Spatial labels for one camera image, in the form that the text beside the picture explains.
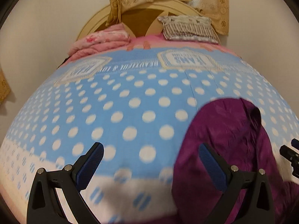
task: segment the blue polka dot bed sheet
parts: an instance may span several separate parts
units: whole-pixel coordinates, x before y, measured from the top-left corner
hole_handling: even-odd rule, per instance
[[[1,192],[23,224],[37,169],[60,170],[101,142],[104,158],[81,191],[98,220],[171,215],[173,166],[193,117],[240,97],[260,109],[279,170],[295,181],[279,148],[298,138],[298,118],[263,76],[219,45],[144,37],[62,66],[36,90],[1,146]]]

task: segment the pillow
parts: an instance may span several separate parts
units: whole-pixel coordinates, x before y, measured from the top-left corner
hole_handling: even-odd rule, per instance
[[[201,16],[160,16],[164,37],[168,40],[189,40],[220,44],[211,19]]]

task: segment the wall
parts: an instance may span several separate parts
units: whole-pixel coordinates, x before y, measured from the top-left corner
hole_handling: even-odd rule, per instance
[[[20,0],[0,30],[13,93],[0,106],[0,142],[29,96],[59,66],[84,24],[109,0]],[[230,0],[223,44],[264,75],[299,115],[299,24],[283,0]]]
[[[0,64],[12,93],[0,105],[0,145],[30,95],[67,57],[85,23],[109,0],[20,0],[0,30]]]

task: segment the bed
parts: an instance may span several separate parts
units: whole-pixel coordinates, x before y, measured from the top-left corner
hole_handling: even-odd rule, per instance
[[[109,12],[109,7],[99,11],[78,39],[106,28]],[[158,16],[182,14],[198,12],[177,0],[125,12],[131,44],[60,67],[29,98],[0,149],[0,191],[21,223],[37,169],[73,164],[95,141],[104,145],[104,159],[81,194],[100,222],[141,222],[175,213],[176,156],[197,111],[219,98],[241,97],[260,109],[282,177],[297,181],[279,155],[280,146],[299,137],[294,112],[234,52],[159,35]],[[76,223],[58,194],[68,220]]]

